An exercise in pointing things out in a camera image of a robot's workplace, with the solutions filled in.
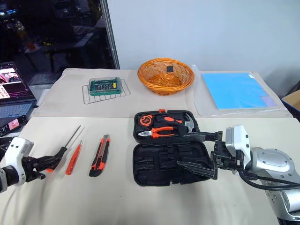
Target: hammer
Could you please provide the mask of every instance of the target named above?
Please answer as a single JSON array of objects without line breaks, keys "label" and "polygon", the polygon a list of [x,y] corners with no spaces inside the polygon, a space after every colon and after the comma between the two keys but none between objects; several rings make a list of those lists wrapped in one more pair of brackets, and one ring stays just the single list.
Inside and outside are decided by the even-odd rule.
[{"label": "hammer", "polygon": [[[189,121],[185,121],[184,126],[188,128],[188,133],[192,133],[193,128],[195,126],[194,121],[188,114],[186,114],[186,115],[187,115]],[[172,117],[156,116],[156,120],[158,122],[164,121],[164,122],[166,122],[167,124],[170,124],[170,125],[183,126],[183,123],[182,123],[181,120],[177,120],[177,119],[174,119]]]}]

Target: wire rack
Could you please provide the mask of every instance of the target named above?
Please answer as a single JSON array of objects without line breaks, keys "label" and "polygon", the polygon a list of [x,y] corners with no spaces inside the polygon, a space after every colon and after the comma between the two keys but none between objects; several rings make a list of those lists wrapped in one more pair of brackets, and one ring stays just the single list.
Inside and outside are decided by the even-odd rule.
[{"label": "wire rack", "polygon": [[120,98],[130,95],[129,88],[124,79],[121,79],[121,90],[122,91],[120,94],[92,96],[89,94],[89,86],[84,85],[82,87],[83,103],[87,105],[95,102],[101,102],[113,98]]}]

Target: blue folder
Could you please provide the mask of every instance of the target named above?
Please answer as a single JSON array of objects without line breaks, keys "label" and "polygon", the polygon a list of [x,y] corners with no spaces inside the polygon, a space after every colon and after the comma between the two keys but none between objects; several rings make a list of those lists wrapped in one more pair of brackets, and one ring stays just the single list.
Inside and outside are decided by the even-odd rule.
[{"label": "blue folder", "polygon": [[218,109],[276,106],[250,73],[202,74]]}]

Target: laptop keyboard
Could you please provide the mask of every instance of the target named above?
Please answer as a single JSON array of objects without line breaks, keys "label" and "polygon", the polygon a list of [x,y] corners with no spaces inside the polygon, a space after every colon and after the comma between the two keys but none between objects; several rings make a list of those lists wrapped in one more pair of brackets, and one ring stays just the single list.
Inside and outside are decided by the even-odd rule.
[{"label": "laptop keyboard", "polygon": [[0,118],[19,117],[26,115],[32,103],[21,105],[8,105],[0,107]]}]

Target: laptop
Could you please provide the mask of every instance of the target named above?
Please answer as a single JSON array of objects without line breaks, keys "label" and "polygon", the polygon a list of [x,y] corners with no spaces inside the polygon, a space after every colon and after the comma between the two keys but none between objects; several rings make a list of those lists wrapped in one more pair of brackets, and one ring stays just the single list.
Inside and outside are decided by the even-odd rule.
[{"label": "laptop", "polygon": [[22,115],[28,117],[37,103],[36,98],[14,62],[0,64],[0,126]]}]

